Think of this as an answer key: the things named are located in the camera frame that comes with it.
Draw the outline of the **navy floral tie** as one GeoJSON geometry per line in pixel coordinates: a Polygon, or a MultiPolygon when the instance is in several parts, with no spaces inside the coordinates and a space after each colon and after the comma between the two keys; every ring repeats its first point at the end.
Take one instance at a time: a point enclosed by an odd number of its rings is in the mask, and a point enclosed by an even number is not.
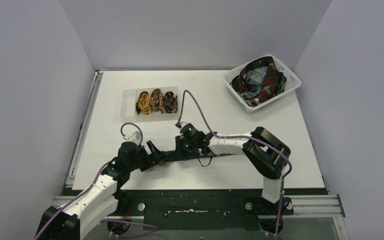
{"type": "Polygon", "coordinates": [[[186,161],[186,160],[201,159],[201,158],[218,158],[218,157],[232,156],[231,153],[200,154],[199,152],[196,152],[196,151],[180,151],[180,150],[162,151],[162,153],[166,156],[166,158],[164,158],[162,162],[177,162],[177,161],[186,161]]]}

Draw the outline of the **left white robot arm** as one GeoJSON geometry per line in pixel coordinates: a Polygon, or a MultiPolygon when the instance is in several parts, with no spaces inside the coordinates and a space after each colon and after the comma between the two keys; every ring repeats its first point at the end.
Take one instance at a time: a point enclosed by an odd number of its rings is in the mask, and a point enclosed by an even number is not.
{"type": "Polygon", "coordinates": [[[123,142],[117,156],[98,170],[89,187],[62,206],[49,207],[43,213],[35,239],[81,240],[107,216],[129,214],[132,201],[121,187],[131,172],[143,172],[168,159],[168,154],[151,141],[146,144],[150,153],[143,145],[123,142]]]}

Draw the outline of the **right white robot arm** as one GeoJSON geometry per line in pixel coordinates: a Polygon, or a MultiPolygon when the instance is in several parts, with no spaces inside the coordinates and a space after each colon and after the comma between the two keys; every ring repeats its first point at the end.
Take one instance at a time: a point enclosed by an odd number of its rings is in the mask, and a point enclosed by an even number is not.
{"type": "Polygon", "coordinates": [[[204,133],[187,122],[179,122],[176,127],[179,129],[176,149],[181,159],[246,156],[263,176],[261,197],[273,204],[280,200],[286,159],[291,150],[267,129],[258,126],[251,132],[234,135],[204,133]]]}

